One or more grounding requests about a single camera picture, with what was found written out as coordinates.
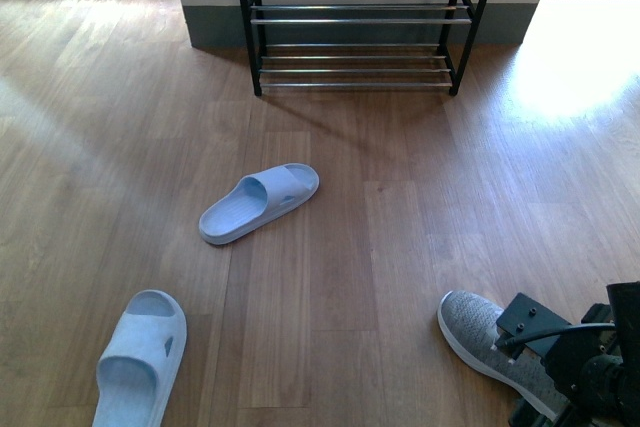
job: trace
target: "wooden floor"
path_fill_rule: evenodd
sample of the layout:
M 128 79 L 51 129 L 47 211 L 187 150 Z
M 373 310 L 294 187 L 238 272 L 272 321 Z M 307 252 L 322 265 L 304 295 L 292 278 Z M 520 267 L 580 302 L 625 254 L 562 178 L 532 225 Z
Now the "wooden floor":
M 165 427 L 506 425 L 516 394 L 450 351 L 441 297 L 522 291 L 576 322 L 640 278 L 640 0 L 543 0 L 457 97 L 255 98 L 245 52 L 191 48 L 179 0 L 0 9 L 2 427 L 90 425 L 147 288 L 188 319 Z M 285 162 L 317 170 L 311 201 L 201 240 Z

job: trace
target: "sunlight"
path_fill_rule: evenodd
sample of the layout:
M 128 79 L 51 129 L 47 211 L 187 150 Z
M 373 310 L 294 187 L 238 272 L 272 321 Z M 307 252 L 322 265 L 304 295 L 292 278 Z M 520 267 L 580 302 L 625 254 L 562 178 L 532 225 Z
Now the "sunlight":
M 543 0 L 513 64 L 514 98 L 544 120 L 582 116 L 640 76 L 640 12 L 627 0 Z M 584 12 L 597 13 L 588 19 Z M 612 22 L 614 15 L 624 22 Z M 611 36 L 629 39 L 624 49 Z

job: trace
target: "shoe rack shelf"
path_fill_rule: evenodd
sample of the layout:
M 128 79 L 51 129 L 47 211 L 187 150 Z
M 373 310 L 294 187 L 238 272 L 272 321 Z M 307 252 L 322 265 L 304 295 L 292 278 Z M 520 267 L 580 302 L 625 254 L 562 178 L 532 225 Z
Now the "shoe rack shelf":
M 240 0 L 254 93 L 268 88 L 448 88 L 456 95 L 487 0 Z M 452 27 L 466 26 L 457 59 Z M 272 42 L 286 29 L 351 29 L 356 41 Z M 400 28 L 435 31 L 437 42 L 394 38 Z M 376 32 L 374 42 L 358 31 Z M 391 41 L 386 41 L 389 32 Z

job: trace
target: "slipper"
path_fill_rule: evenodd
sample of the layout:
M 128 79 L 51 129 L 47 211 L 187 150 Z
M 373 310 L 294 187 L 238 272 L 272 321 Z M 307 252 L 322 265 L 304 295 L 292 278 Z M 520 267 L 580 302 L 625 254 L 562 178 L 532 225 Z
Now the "slipper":
M 172 297 L 136 294 L 98 362 L 93 427 L 159 427 L 186 340 L 184 312 Z
M 320 179 L 305 164 L 285 164 L 243 177 L 200 217 L 200 235 L 227 244 L 291 212 L 318 190 Z

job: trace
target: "black metal frame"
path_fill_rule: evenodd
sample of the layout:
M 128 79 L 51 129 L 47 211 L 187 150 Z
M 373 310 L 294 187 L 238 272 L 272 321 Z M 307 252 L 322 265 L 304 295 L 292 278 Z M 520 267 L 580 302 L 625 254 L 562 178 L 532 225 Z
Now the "black metal frame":
M 372 4 L 370 0 L 366 0 L 363 4 L 340 4 L 340 1 L 337 0 L 338 5 L 325 5 L 325 4 L 285 4 L 285 5 L 274 5 L 269 4 L 268 2 L 263 2 L 265 0 L 240 0 L 240 7 L 242 11 L 242 20 L 244 24 L 245 31 L 245 39 L 247 52 L 249 56 L 249 66 L 251 69 L 251 78 L 253 81 L 254 93 L 256 96 L 262 95 L 263 87 L 331 87 L 331 88 L 339 88 L 339 87 L 449 87 L 449 94 L 456 95 L 460 88 L 460 83 L 462 81 L 462 77 L 464 75 L 469 56 L 471 54 L 471 49 L 475 42 L 475 38 L 478 32 L 478 28 L 480 26 L 480 21 L 482 19 L 482 15 L 484 13 L 487 0 L 478 0 L 477 4 L 473 4 L 471 0 L 447 0 L 444 2 L 435 2 L 432 3 L 433 0 L 413 0 L 416 3 L 408 4 L 407 1 L 410 0 L 402 0 L 399 2 L 398 0 L 391 0 L 397 3 L 391 4 Z M 340 17 L 332 17 L 329 18 L 309 18 L 306 16 L 301 17 L 291 17 L 290 15 L 285 15 L 284 18 L 273 18 L 271 15 L 266 16 L 265 13 L 273 14 L 274 11 L 286 12 L 287 14 L 291 14 L 295 11 L 306 11 L 311 12 L 314 10 L 323 10 L 332 11 L 332 14 L 335 13 L 345 13 L 356 10 L 360 10 L 362 12 L 368 12 L 370 15 L 372 12 L 393 12 L 396 17 L 388 18 L 388 17 L 380 17 L 379 15 L 374 15 L 373 18 L 362 18 L 361 16 L 354 16 L 352 18 L 340 18 Z M 412 11 L 420 11 L 421 13 L 430 11 L 436 12 L 438 14 L 442 14 L 444 12 L 444 16 L 435 16 L 425 18 L 418 14 L 416 16 L 415 13 L 410 14 Z M 460 18 L 460 16 L 456 15 L 458 13 L 464 13 L 465 17 Z M 267 44 L 267 33 L 266 29 L 268 26 L 273 25 L 382 25 L 382 24 L 419 24 L 419 25 L 441 25 L 440 37 L 437 44 Z M 454 64 L 452 56 L 449 52 L 448 42 L 449 36 L 451 33 L 452 25 L 468 25 L 469 31 L 464 42 L 464 48 L 462 50 L 461 57 L 457 65 Z M 340 49 L 346 48 L 347 55 L 307 55 L 307 56 L 268 56 L 272 50 L 278 49 L 311 49 L 313 53 L 313 49 L 317 48 L 329 48 L 329 49 Z M 369 55 L 360 55 L 358 53 L 354 54 L 353 49 L 369 49 L 367 53 Z M 382 52 L 384 55 L 381 55 L 379 48 L 383 49 L 416 49 L 419 51 L 420 55 L 416 55 L 415 53 L 407 55 L 403 53 L 402 55 L 388 55 L 387 52 Z M 434 48 L 436 55 L 424 55 L 423 51 L 425 48 Z M 298 61 L 325 61 L 325 60 L 333 60 L 333 61 L 343 61 L 343 60 L 352 60 L 355 61 L 356 65 L 361 65 L 359 61 L 381 61 L 383 62 L 384 68 L 263 68 L 265 62 L 278 62 L 278 61 L 289 61 L 297 63 Z M 391 61 L 399 61 L 403 62 L 402 68 L 389 68 L 387 65 Z M 418 62 L 424 61 L 428 65 L 427 68 L 422 65 L 420 68 L 406 68 L 406 62 Z M 429 68 L 430 64 L 434 62 L 440 62 L 443 65 L 440 68 Z M 358 80 L 355 82 L 276 82 L 276 83 L 263 83 L 261 82 L 262 74 L 278 76 L 298 76 L 298 75 L 342 75 L 348 76 L 349 74 L 354 74 L 356 76 L 367 74 L 367 75 L 378 75 L 383 74 L 387 76 L 394 76 L 400 74 L 408 74 L 408 75 L 416 75 L 418 77 L 418 81 L 414 82 L 398 82 L 398 81 L 362 81 Z M 424 76 L 442 76 L 447 77 L 445 80 L 442 78 L 437 79 L 436 81 L 425 82 Z

